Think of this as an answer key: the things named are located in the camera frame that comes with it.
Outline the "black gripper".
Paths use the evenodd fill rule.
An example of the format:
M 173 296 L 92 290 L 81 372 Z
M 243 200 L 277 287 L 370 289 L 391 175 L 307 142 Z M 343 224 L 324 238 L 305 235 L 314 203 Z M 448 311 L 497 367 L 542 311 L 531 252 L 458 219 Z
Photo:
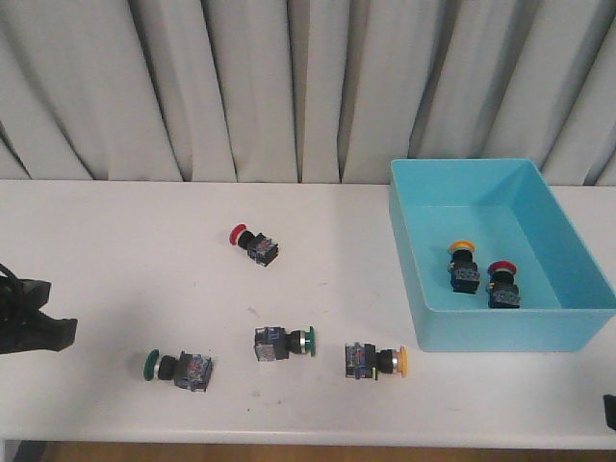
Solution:
M 49 301 L 51 284 L 19 279 L 1 266 L 1 354 L 34 350 L 59 352 L 75 342 L 77 319 L 53 319 L 40 309 Z
M 605 424 L 610 429 L 616 429 L 616 396 L 603 395 Z

